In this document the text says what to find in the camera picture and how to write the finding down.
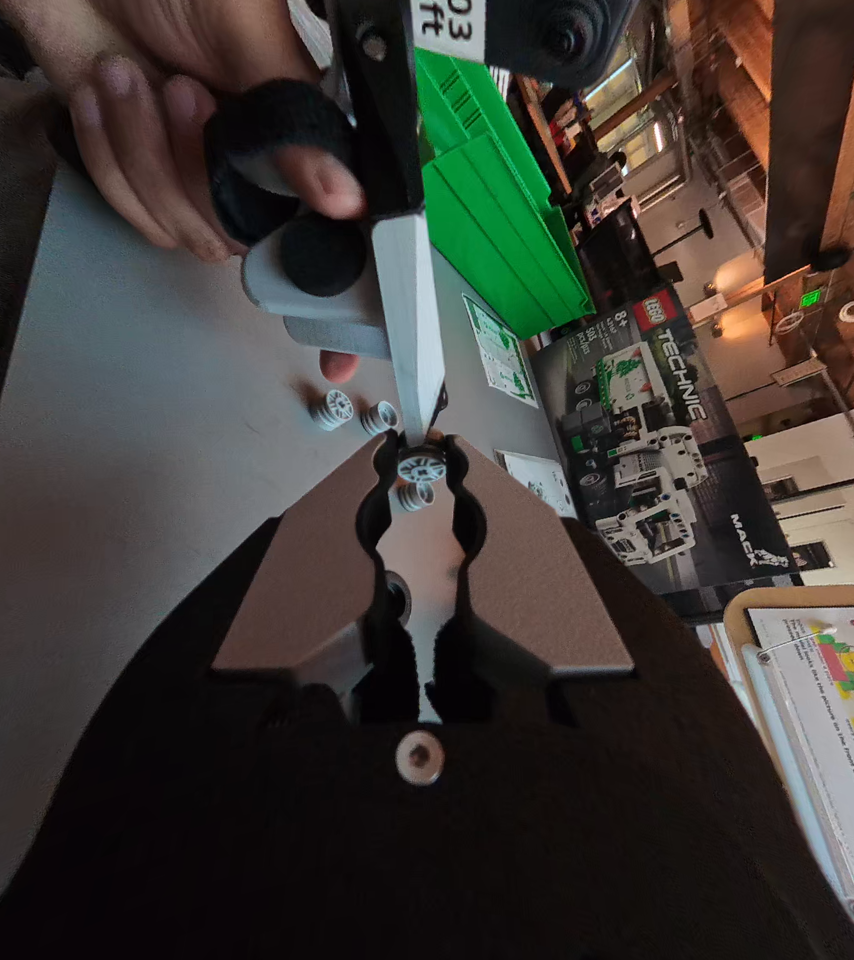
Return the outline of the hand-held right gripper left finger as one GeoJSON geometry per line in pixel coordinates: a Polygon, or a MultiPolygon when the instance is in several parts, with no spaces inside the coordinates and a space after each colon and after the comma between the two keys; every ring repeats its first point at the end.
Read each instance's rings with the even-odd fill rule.
{"type": "Polygon", "coordinates": [[[212,662],[224,677],[324,685],[361,721],[416,718],[416,657],[390,615],[378,544],[400,442],[382,434],[279,518],[212,662]]]}

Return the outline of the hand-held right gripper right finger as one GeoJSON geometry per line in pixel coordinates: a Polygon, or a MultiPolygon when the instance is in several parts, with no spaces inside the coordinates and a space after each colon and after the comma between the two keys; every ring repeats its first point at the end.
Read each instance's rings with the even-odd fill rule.
{"type": "Polygon", "coordinates": [[[550,716],[562,685],[629,676],[634,659],[564,519],[465,438],[443,450],[462,558],[427,684],[440,720],[550,716]]]}

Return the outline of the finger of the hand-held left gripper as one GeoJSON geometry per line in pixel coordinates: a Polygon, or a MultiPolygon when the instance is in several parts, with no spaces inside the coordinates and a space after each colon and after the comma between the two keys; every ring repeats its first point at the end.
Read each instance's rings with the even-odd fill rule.
{"type": "Polygon", "coordinates": [[[408,446],[419,447],[445,381],[426,215],[413,212],[375,222],[371,240],[401,420],[408,446]]]}

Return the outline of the lego truck set box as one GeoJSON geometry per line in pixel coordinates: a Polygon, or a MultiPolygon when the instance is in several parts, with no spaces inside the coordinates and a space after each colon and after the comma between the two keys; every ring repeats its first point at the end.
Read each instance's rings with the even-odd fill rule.
{"type": "Polygon", "coordinates": [[[685,618],[800,585],[672,285],[570,324],[530,366],[577,516],[685,618]]]}

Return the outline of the person's left hand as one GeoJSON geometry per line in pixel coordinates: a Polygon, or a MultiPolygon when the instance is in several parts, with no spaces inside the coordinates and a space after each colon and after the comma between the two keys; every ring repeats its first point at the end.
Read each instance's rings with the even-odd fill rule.
{"type": "Polygon", "coordinates": [[[216,95],[321,70],[275,1],[1,1],[69,107],[105,201],[147,241],[219,264],[243,253],[209,196],[203,127],[216,95]]]}

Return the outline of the green white instruction sheet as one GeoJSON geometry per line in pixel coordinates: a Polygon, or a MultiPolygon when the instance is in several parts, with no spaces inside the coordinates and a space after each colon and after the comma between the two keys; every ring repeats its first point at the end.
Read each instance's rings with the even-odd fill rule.
{"type": "Polygon", "coordinates": [[[537,409],[535,390],[516,335],[468,294],[463,294],[462,300],[488,386],[537,409]]]}

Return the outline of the green plastic bin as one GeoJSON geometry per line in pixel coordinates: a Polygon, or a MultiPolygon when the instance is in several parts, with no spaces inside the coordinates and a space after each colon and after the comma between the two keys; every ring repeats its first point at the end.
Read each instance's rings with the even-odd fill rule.
{"type": "Polygon", "coordinates": [[[564,216],[489,70],[414,55],[433,246],[522,339],[593,315],[564,216]]]}

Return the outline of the black round bar table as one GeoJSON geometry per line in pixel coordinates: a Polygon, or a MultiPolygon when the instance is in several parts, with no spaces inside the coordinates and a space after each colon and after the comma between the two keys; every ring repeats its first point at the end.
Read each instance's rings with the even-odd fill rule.
{"type": "Polygon", "coordinates": [[[710,215],[706,208],[701,207],[697,210],[697,222],[685,232],[677,235],[673,240],[667,244],[660,246],[657,250],[652,252],[653,258],[659,258],[667,251],[678,246],[681,243],[684,243],[688,239],[696,236],[697,234],[702,234],[707,240],[712,241],[715,239],[715,231],[710,218],[710,215]]]}

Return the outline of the wooden board with instructions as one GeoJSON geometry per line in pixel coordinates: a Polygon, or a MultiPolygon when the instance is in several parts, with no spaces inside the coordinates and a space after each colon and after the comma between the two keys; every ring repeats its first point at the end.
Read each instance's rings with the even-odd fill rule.
{"type": "Polygon", "coordinates": [[[723,625],[796,818],[854,921],[854,584],[752,589],[723,625]]]}

